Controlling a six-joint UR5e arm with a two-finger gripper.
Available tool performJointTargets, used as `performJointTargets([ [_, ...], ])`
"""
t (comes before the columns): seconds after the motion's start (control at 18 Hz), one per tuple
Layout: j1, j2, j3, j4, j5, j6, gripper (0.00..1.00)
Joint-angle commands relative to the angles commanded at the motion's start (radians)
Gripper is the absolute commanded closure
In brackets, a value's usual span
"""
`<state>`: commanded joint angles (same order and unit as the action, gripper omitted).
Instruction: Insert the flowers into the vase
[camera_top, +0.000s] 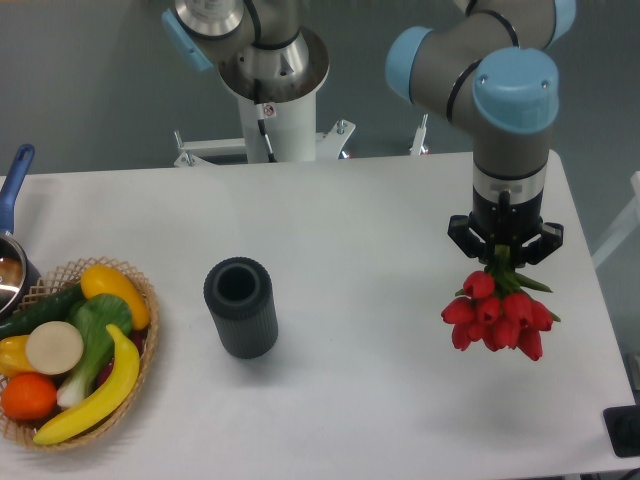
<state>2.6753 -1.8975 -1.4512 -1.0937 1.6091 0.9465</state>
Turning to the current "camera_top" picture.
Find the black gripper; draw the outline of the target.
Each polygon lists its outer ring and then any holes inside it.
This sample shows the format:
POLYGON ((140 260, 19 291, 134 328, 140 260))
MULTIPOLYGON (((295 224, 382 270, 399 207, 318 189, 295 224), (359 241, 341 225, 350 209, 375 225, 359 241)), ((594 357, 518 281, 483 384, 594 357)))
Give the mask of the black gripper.
POLYGON ((495 245, 509 246, 518 253, 516 266, 537 265, 564 243, 564 226, 540 220, 543 193, 518 204, 503 192, 495 201, 473 190, 469 215, 452 215, 447 234, 468 257, 489 264, 495 245))

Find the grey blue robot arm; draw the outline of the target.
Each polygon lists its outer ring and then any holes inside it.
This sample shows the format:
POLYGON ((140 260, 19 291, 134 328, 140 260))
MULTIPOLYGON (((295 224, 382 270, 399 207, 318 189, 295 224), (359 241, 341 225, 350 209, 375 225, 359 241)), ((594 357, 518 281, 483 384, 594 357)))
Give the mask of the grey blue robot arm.
MULTIPOLYGON (((391 45, 389 87, 473 140, 473 208, 449 237, 483 264, 537 264, 564 229, 540 215, 559 73, 546 48, 572 25, 572 1, 467 1, 437 33, 413 27, 391 45)), ((236 96, 252 163, 313 161, 317 90, 329 72, 323 41, 296 1, 177 1, 162 24, 196 70, 216 68, 236 96)))

